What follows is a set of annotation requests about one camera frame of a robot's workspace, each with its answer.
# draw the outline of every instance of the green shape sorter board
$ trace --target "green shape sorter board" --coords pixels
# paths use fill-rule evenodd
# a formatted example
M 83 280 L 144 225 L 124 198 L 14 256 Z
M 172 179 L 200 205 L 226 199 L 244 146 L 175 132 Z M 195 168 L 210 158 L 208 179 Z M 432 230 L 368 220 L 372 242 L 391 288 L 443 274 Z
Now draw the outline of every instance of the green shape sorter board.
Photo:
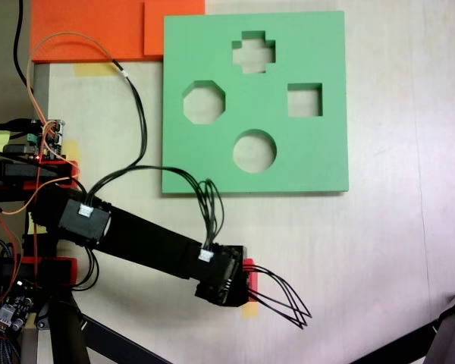
M 275 51 L 260 73 L 247 74 L 233 51 L 262 37 Z M 211 124 L 184 114 L 184 97 L 214 86 L 224 112 Z M 316 90 L 319 114 L 290 115 L 291 90 Z M 347 191 L 347 116 L 344 13 L 341 11 L 207 15 L 165 18 L 162 164 L 221 192 Z M 276 158 L 260 173 L 234 161 L 233 149 L 250 130 L 270 136 Z M 163 172 L 164 193 L 190 193 L 181 177 Z

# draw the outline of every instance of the black cable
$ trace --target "black cable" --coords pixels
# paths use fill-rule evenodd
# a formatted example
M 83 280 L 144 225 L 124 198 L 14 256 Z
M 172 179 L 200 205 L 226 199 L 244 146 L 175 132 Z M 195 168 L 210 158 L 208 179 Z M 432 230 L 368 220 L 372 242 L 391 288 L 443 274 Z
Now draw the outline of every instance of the black cable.
M 107 183 L 109 183 L 109 182 L 111 182 L 111 180 L 116 179 L 116 178 L 122 176 L 123 174 L 127 173 L 128 168 L 131 168 L 131 167 L 137 165 L 142 160 L 143 156 L 146 154 L 146 147 L 147 147 L 147 143 L 148 143 L 148 130 L 147 130 L 147 125 L 146 125 L 145 111 L 143 109 L 143 103 L 140 98 L 140 94 L 138 93 L 137 88 L 134 86 L 133 82 L 131 82 L 130 78 L 124 71 L 123 67 L 114 59 L 112 60 L 112 62 L 113 62 L 113 64 L 115 64 L 115 66 L 118 68 L 118 70 L 123 74 L 126 81 L 128 82 L 128 85 L 131 88 L 131 92 L 133 93 L 133 98 L 135 100 L 136 109 L 138 111 L 138 116 L 140 119 L 140 139 L 141 139 L 140 153 L 139 153 L 138 157 L 136 157 L 136 159 L 132 163 L 130 163 L 127 167 L 122 168 L 118 171 L 114 171 L 114 172 L 108 174 L 107 176 L 103 177 L 98 182 L 96 182 L 93 185 L 93 187 L 91 188 L 91 191 L 94 191 L 94 192 L 92 192 L 92 193 L 91 193 L 91 191 L 89 192 L 89 198 L 88 198 L 89 202 L 87 202 L 89 204 L 91 203 L 90 201 L 93 200 L 94 195 L 99 190 L 101 190 Z
M 96 267 L 96 277 L 95 277 L 94 281 L 87 287 L 73 288 L 73 290 L 76 291 L 76 292 L 83 292 L 85 290 L 89 290 L 89 289 L 93 288 L 96 285 L 96 283 L 98 282 L 98 279 L 99 279 L 99 263 L 98 263 L 98 259 L 96 258 L 96 256 L 94 255 L 94 252 L 90 248 L 86 248 L 86 250 L 89 250 L 89 252 L 91 253 L 91 256 L 93 258 L 93 264 L 90 266 L 90 268 L 93 267 L 93 270 L 94 270 L 94 267 Z
M 287 300 L 288 300 L 288 303 L 290 304 L 289 305 L 289 308 L 293 311 L 293 314 L 295 315 L 295 318 L 298 322 L 300 322 L 302 325 L 306 325 L 306 320 L 305 318 L 303 317 L 303 315 L 301 315 L 300 317 L 298 316 L 298 312 L 300 312 L 300 308 L 298 307 L 297 305 L 297 302 L 295 301 L 295 299 L 291 296 L 291 293 L 290 291 L 283 285 L 283 283 L 279 280 L 278 276 L 275 275 L 275 274 L 272 274 L 271 273 L 268 273 L 266 271 L 263 271 L 263 270 L 259 270 L 259 269 L 253 269 L 251 271 L 254 271 L 254 272 L 258 272 L 258 273 L 263 273 L 263 274 L 267 274 L 268 276 L 270 276 L 280 287 L 281 289 L 283 290 Z
M 12 364 L 11 358 L 11 348 L 9 347 L 8 340 L 3 340 L 3 351 L 5 352 L 5 358 L 7 359 L 7 364 Z
M 263 274 L 266 274 L 269 277 L 271 277 L 281 287 L 285 296 L 287 297 L 289 304 L 282 303 L 281 301 L 275 300 L 262 293 L 249 289 L 248 292 L 249 292 L 250 297 L 252 297 L 254 300 L 257 300 L 258 302 L 260 302 L 263 306 L 266 306 L 269 309 L 272 309 L 274 312 L 276 312 L 276 313 L 280 314 L 281 316 L 283 316 L 284 318 L 288 319 L 288 321 L 294 323 L 299 328 L 303 328 L 303 326 L 307 326 L 304 316 L 311 318 L 312 315 L 310 314 L 310 311 L 306 308 L 305 303 L 303 303 L 303 301 L 300 299 L 300 296 L 298 295 L 298 293 L 293 289 L 293 287 L 285 279 L 283 279 L 279 275 L 273 273 L 269 269 L 261 267 L 259 265 L 244 265 L 244 270 L 248 271 L 250 273 L 251 272 L 263 273 Z M 295 300 L 292 293 L 298 299 L 298 302 L 301 303 L 301 306 L 305 309 L 305 311 L 300 309 L 300 307 L 298 306 L 297 300 Z M 264 300 L 261 300 L 259 297 L 264 297 L 267 300 L 272 301 L 273 303 L 277 303 L 285 308 L 292 310 L 295 317 L 291 317 L 291 316 L 284 314 L 283 312 L 277 310 L 273 306 L 268 305 Z
M 18 64 L 18 41 L 20 39 L 20 32 L 22 30 L 22 20 L 24 19 L 24 0 L 18 0 L 18 19 L 17 19 L 17 29 L 15 30 L 15 37 L 14 37 L 14 65 L 17 73 L 24 83 L 27 86 L 27 80 L 25 79 L 22 70 L 20 69 L 20 65 Z
M 10 340 L 10 346 L 12 349 L 12 353 L 17 357 L 20 362 L 20 346 L 17 342 L 17 339 Z
M 92 251 L 88 247 L 84 247 L 84 249 L 86 250 L 86 254 L 88 255 L 88 272 L 86 273 L 84 278 L 79 283 L 74 284 L 72 286 L 73 290 L 77 290 L 76 289 L 77 287 L 82 286 L 83 284 L 85 284 L 93 276 L 95 263 L 94 263 Z
M 21 138 L 21 137 L 25 137 L 27 134 L 28 134 L 28 132 L 23 131 L 22 133 L 19 133 L 19 134 L 10 135 L 10 137 L 8 139 L 9 140 L 18 139 L 18 138 Z
M 303 315 L 301 315 L 300 317 L 298 316 L 298 312 L 300 311 L 300 308 L 297 304 L 297 301 L 293 298 L 291 292 L 290 292 L 290 285 L 280 276 L 276 275 L 275 273 L 273 273 L 272 271 L 269 271 L 268 269 L 266 268 L 263 268 L 263 267 L 259 267 L 257 269 L 257 271 L 260 271 L 260 272 L 263 272 L 263 273 L 266 273 L 267 275 L 269 275 L 273 280 L 275 280 L 275 282 L 282 288 L 283 292 L 285 293 L 285 296 L 287 297 L 288 299 L 288 302 L 290 303 L 290 306 L 291 306 L 291 309 L 293 310 L 293 313 L 295 315 L 295 317 L 300 320 L 304 325 L 306 325 L 306 320 L 305 318 L 303 317 Z M 293 288 L 291 288 L 291 290 L 295 293 L 295 295 L 298 297 L 298 294 L 297 292 L 295 292 L 293 290 Z M 302 303 L 302 306 L 303 308 L 306 310 L 306 315 L 308 317 L 312 317 L 312 315 L 310 314 L 309 310 L 305 307 L 305 304 L 303 303 L 303 301 L 298 297 L 299 299 L 299 302 Z
M 206 241 L 204 243 L 204 248 L 208 249 L 213 243 L 215 237 L 217 237 L 217 235 L 219 234 L 222 224 L 224 224 L 224 205 L 222 203 L 221 195 L 217 187 L 214 185 L 214 182 L 212 182 L 211 180 L 197 182 L 197 180 L 191 174 L 182 169 L 175 167 L 159 167 L 155 165 L 133 165 L 130 167 L 126 167 L 120 171 L 112 172 L 107 176 L 103 177 L 95 186 L 91 188 L 91 190 L 89 190 L 86 196 L 85 203 L 91 206 L 91 204 L 93 203 L 95 193 L 97 193 L 99 189 L 101 189 L 106 184 L 112 182 L 113 180 L 123 176 L 128 172 L 139 170 L 169 171 L 171 173 L 175 173 L 181 176 L 193 188 L 194 193 L 196 194 L 197 200 L 199 202 L 199 207 L 202 213 L 202 217 L 204 219 L 204 223 L 206 225 Z M 214 196 L 218 197 L 221 204 L 221 210 L 223 213 L 221 224 L 217 227 L 216 227 L 217 219 L 215 218 Z

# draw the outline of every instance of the orange foam block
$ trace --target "orange foam block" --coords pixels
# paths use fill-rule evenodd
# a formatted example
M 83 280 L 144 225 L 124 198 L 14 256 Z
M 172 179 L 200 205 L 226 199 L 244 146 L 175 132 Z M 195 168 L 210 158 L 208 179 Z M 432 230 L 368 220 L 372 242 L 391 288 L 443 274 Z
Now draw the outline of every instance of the orange foam block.
M 57 32 L 84 33 L 119 61 L 163 57 L 163 17 L 204 14 L 204 0 L 33 0 L 30 47 Z M 91 42 L 77 36 L 50 39 L 35 62 L 104 61 Z
M 204 0 L 146 0 L 145 38 L 146 57 L 160 61 L 164 56 L 164 17 L 170 15 L 205 14 Z

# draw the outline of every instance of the white table surface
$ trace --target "white table surface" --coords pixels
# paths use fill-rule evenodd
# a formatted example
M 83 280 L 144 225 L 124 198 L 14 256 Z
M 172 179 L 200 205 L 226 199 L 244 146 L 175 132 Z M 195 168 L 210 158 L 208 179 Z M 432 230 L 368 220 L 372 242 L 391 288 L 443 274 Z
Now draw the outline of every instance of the white table surface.
M 435 319 L 455 294 L 455 0 L 207 0 L 208 14 L 312 10 L 345 11 L 350 191 L 225 197 L 219 237 L 293 284 L 314 316 L 308 329 L 262 307 L 245 318 L 194 297 L 195 281 L 101 253 L 98 284 L 75 295 L 175 364 L 350 362 Z M 159 164 L 162 64 L 125 68 L 146 105 L 144 162 Z M 137 154 L 130 90 L 116 76 L 75 77 L 71 64 L 49 72 L 48 115 L 67 122 L 91 187 Z M 159 182 L 135 172 L 99 196 L 202 241 L 196 201 L 162 197 Z M 86 266 L 81 249 L 61 247 Z M 264 278 L 259 288 L 278 292 Z

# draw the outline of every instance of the cross-shaped hole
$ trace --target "cross-shaped hole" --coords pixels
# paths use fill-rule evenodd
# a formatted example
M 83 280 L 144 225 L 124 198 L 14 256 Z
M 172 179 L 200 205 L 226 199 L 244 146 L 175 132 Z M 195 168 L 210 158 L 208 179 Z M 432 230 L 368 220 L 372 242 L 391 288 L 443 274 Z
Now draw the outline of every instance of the cross-shaped hole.
M 275 62 L 275 41 L 266 40 L 263 31 L 241 33 L 233 41 L 233 63 L 240 64 L 244 74 L 264 74 L 266 65 Z

